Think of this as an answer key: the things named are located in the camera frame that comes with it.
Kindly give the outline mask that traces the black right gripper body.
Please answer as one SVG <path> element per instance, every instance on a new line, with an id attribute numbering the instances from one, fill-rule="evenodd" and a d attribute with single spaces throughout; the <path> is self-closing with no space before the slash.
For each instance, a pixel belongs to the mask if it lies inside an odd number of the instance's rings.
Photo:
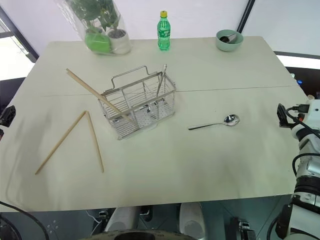
<path id="1" fill-rule="evenodd" d="M 279 103 L 277 106 L 277 117 L 279 120 L 279 127 L 280 128 L 292 128 L 292 124 L 288 122 L 287 120 L 287 114 L 285 107 Z"/>

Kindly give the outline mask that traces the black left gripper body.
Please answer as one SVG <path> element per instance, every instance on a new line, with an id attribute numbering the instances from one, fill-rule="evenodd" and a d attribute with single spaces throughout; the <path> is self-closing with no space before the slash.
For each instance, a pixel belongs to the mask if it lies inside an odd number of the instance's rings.
<path id="1" fill-rule="evenodd" d="M 9 127 L 16 116 L 16 108 L 14 105 L 9 106 L 3 110 L 0 115 L 0 125 Z"/>

